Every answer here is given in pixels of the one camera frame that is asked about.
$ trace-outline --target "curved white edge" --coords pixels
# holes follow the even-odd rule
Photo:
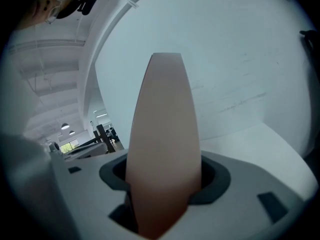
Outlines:
[[[200,148],[265,169],[304,201],[312,199],[318,190],[318,182],[302,157],[264,123],[202,140]]]
[[[95,75],[94,63],[109,34],[131,8],[126,0],[109,0],[91,26],[90,33],[82,50],[79,60],[77,77],[79,114],[83,126],[88,115],[90,96],[93,86],[90,84]]]

